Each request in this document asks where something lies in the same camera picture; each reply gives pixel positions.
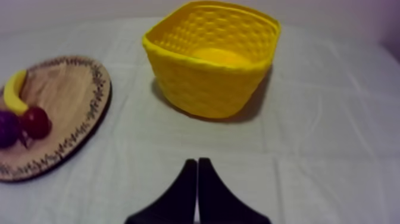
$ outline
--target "yellow basket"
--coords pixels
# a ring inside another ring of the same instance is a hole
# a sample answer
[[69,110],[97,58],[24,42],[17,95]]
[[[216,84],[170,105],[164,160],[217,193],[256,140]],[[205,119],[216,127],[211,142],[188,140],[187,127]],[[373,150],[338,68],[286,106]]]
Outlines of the yellow basket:
[[143,37],[165,97],[190,114],[229,117],[271,66],[280,24],[235,4],[191,2]]

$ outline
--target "banana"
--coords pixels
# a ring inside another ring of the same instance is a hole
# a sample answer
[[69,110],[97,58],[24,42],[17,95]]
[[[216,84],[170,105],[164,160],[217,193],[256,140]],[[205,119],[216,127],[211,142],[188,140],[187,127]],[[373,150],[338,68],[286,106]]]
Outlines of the banana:
[[24,85],[26,74],[26,70],[18,71],[8,79],[4,87],[5,105],[18,116],[28,110],[28,105],[20,99],[20,91]]

